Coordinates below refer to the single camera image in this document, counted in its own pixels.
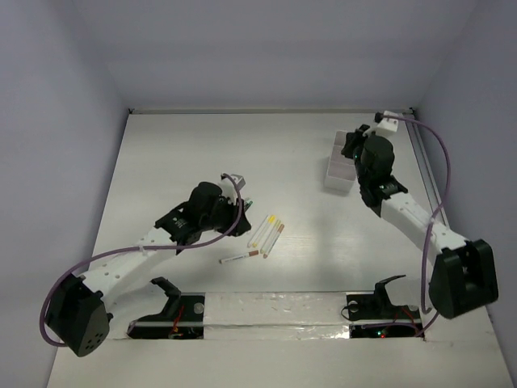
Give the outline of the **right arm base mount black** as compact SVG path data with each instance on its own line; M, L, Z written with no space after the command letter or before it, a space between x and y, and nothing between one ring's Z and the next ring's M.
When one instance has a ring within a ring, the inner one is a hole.
M373 291L346 295L341 316L350 323L351 339L386 339L415 337L422 329L420 313L408 305L396 306L388 296L386 285L405 275L391 276L375 283Z

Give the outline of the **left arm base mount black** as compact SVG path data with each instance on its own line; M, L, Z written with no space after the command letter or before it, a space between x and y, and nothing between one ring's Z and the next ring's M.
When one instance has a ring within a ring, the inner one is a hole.
M166 302L156 314L149 314L128 325L133 340L202 340L204 338L204 293L182 293L160 276L150 283L160 288Z

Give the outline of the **white marker plain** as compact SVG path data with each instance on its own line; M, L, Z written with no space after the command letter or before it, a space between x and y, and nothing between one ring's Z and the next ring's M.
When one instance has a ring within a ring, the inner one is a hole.
M270 215L268 214L262 220L262 222L260 223L259 227L256 229L256 231L253 233L253 235L251 236L250 240L248 241L248 243L247 243L247 247L248 248L256 246L257 241L259 239L259 235L262 233L263 228L267 225L269 218L270 218Z

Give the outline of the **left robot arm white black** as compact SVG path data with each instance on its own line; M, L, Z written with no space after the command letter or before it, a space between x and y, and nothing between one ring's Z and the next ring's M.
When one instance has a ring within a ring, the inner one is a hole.
M201 182L188 200L155 221L136 245L103 252L65 271L40 310L43 340L76 356L91 354L107 338L111 308L119 296L172 254L207 247L247 233L243 176L222 174L219 183Z

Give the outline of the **white marker pale yellow cap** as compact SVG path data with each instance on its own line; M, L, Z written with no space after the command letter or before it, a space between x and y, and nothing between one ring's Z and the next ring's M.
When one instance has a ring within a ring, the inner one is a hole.
M277 230L279 229L280 224L281 224L281 220L280 220L280 219L277 219L277 220L275 221L275 223L273 224L273 226L271 227L271 230L269 231L269 233L268 233L268 235L267 235L267 237L266 237L265 242L263 243L263 245L262 245L262 246L261 246L261 248L260 248L259 253L260 253L261 255L263 255L263 254L265 254L265 253L266 253L266 250L267 250L267 248L269 247L269 245L270 245L270 243L271 243L272 239L274 238L274 236L275 236L275 234L276 234Z

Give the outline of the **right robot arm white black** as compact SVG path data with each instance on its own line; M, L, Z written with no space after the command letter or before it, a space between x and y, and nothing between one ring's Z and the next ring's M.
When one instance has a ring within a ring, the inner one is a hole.
M447 319L496 302L499 291L492 247L483 239L468 240L420 206L392 174L392 143L368 129L364 124L346 133L341 154L354 163L365 205L421 248L432 266L430 280L421 275L424 298Z

